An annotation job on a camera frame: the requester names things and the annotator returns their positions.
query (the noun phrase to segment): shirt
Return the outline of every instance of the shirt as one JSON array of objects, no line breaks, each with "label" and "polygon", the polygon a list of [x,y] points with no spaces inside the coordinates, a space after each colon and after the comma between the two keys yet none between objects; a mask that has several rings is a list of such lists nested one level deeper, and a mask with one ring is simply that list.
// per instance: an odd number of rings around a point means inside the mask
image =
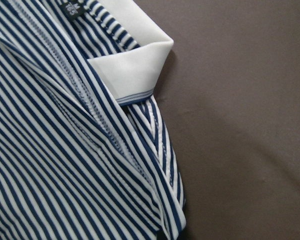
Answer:
[{"label": "shirt", "polygon": [[172,44],[132,0],[0,0],[0,240],[178,237]]}]

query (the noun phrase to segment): blue and white striped fabric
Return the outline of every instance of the blue and white striped fabric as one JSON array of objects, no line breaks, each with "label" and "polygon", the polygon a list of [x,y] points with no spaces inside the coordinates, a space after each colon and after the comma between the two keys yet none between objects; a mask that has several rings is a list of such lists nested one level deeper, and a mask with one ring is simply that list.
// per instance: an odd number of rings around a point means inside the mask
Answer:
[{"label": "blue and white striped fabric", "polygon": [[102,1],[74,20],[66,2],[0,0],[0,240],[177,239],[183,185],[152,92],[119,104],[88,61],[142,45]]}]

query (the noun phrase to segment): brown fabric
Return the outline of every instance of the brown fabric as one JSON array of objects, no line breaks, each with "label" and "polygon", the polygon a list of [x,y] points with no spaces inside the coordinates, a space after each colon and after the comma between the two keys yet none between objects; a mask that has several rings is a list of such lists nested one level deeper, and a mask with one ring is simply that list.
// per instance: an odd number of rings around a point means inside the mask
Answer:
[{"label": "brown fabric", "polygon": [[300,0],[135,0],[175,45],[156,99],[187,240],[300,240]]}]

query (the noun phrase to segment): clothing tag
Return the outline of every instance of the clothing tag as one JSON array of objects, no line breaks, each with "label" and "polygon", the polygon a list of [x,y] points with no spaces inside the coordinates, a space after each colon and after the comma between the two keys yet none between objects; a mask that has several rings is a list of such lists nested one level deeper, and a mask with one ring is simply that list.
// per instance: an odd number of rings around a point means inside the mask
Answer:
[{"label": "clothing tag", "polygon": [[71,21],[75,20],[86,11],[84,6],[82,6],[78,0],[65,2],[60,7]]}]

